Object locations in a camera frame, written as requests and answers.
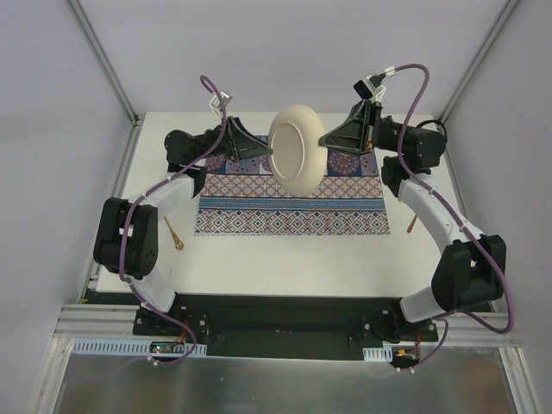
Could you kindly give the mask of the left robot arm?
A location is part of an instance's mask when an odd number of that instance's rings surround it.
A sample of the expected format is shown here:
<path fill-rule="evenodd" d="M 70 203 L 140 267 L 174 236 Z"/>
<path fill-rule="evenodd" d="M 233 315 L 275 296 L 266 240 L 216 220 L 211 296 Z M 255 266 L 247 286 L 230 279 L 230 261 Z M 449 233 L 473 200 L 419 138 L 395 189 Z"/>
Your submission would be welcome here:
<path fill-rule="evenodd" d="M 203 190 L 207 168 L 199 161 L 222 155 L 237 162 L 268 156 L 273 150 L 234 116 L 199 135 L 175 129 L 166 135 L 164 148 L 167 173 L 160 182 L 130 199 L 112 197 L 104 202 L 93 259 L 118 274 L 143 306 L 156 309 L 153 326 L 171 336 L 180 330 L 183 317 L 173 308 L 176 292 L 157 265 L 160 223 Z"/>

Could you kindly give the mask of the copper spoon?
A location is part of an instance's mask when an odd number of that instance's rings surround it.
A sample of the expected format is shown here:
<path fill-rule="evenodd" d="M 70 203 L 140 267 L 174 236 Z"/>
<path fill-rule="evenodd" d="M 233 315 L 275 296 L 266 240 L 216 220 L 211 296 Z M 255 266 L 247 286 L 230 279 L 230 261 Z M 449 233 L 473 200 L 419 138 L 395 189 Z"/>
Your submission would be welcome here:
<path fill-rule="evenodd" d="M 416 222 L 417 222 L 417 215 L 414 215 L 409 226 L 407 227 L 407 230 L 406 230 L 407 234 L 410 234 L 412 232 Z"/>

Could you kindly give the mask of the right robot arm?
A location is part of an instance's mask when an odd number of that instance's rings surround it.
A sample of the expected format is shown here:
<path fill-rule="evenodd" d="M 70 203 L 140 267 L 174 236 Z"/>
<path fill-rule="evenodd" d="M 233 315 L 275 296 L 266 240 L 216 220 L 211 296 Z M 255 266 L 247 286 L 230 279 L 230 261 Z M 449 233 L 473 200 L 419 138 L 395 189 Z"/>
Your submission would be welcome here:
<path fill-rule="evenodd" d="M 394 122 L 380 112 L 380 103 L 362 99 L 319 142 L 350 155 L 374 148 L 392 151 L 384 158 L 381 179 L 416 214 L 439 249 L 430 285 L 401 298 L 388 318 L 390 334 L 404 341 L 417 333 L 421 321 L 507 298 L 506 246 L 500 236 L 471 224 L 439 192 L 431 170 L 440 163 L 446 135 Z"/>

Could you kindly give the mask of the cream plate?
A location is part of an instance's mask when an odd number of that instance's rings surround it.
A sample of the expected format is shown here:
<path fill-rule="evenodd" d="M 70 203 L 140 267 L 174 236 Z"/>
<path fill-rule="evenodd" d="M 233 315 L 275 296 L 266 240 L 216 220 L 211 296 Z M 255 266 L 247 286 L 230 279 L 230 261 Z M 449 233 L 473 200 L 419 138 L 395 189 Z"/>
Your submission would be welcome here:
<path fill-rule="evenodd" d="M 270 169 L 277 183 L 296 198 L 310 195 L 323 180 L 328 157 L 328 149 L 319 144 L 323 135 L 319 115 L 304 104 L 291 105 L 273 119 Z"/>

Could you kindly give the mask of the patterned cloth placemat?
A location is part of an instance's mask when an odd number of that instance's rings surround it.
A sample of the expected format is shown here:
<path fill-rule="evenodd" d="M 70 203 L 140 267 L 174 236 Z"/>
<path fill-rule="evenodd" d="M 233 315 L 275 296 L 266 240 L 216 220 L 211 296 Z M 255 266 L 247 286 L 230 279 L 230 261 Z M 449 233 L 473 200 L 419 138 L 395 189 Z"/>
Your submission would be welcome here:
<path fill-rule="evenodd" d="M 328 152 L 323 180 L 301 198 L 286 192 L 266 156 L 205 161 L 196 235 L 387 235 L 390 224 L 374 154 Z"/>

